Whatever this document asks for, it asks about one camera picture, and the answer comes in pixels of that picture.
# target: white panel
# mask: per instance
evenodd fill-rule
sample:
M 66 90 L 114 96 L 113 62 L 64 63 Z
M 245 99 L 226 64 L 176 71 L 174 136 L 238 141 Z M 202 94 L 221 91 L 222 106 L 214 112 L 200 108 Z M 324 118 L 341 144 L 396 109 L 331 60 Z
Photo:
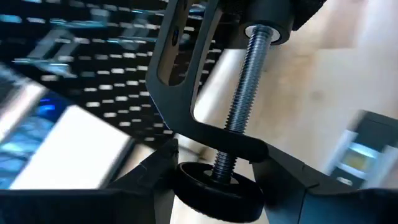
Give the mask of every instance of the white panel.
M 129 136 L 70 106 L 11 189 L 98 188 Z
M 45 93 L 45 88 L 37 83 L 29 83 L 2 109 L 0 114 L 0 141 L 9 134 L 21 118 Z

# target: black bracket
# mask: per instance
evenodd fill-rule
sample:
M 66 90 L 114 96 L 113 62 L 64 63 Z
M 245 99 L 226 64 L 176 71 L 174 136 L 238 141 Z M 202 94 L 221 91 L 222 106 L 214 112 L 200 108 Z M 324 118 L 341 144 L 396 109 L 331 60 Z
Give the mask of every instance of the black bracket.
M 193 106 L 198 92 L 198 81 L 206 59 L 211 39 L 222 15 L 219 1 L 209 1 L 205 10 L 198 39 L 185 80 L 177 86 L 168 85 L 182 29 L 188 17 L 192 0 L 170 0 L 149 70 L 146 76 L 147 89 L 162 115 L 166 125 L 176 133 L 213 149 L 231 155 L 261 162 L 267 155 L 267 144 L 259 139 L 237 134 L 207 124 L 193 117 Z

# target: threaded screw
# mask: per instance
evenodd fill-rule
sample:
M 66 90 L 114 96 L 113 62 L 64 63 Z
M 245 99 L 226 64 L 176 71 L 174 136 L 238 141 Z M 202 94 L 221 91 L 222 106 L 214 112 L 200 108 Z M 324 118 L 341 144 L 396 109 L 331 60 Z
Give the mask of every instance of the threaded screw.
M 255 25 L 249 40 L 239 84 L 235 90 L 225 130 L 243 134 L 248 123 L 251 107 L 256 96 L 261 69 L 272 41 L 273 30 L 264 25 Z M 229 183 L 235 168 L 236 157 L 218 152 L 211 177 Z

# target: screen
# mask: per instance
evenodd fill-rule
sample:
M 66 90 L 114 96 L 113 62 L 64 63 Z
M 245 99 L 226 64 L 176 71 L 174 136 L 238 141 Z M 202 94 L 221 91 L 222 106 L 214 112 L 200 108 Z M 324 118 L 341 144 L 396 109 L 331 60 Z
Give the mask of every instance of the screen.
M 373 160 L 374 158 L 372 157 L 368 157 L 352 149 L 348 149 L 343 158 L 343 163 L 359 171 L 366 172 Z

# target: pegboard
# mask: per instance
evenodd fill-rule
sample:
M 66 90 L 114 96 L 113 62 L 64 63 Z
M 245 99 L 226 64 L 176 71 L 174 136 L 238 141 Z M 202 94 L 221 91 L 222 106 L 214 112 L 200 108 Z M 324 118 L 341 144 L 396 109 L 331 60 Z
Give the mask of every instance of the pegboard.
M 1 1 L 0 63 L 144 144 L 159 147 L 174 133 L 155 108 L 145 75 L 166 6 L 160 0 Z M 204 8 L 192 7 L 171 85 L 184 79 Z M 220 22 L 201 86 L 225 48 L 228 26 Z

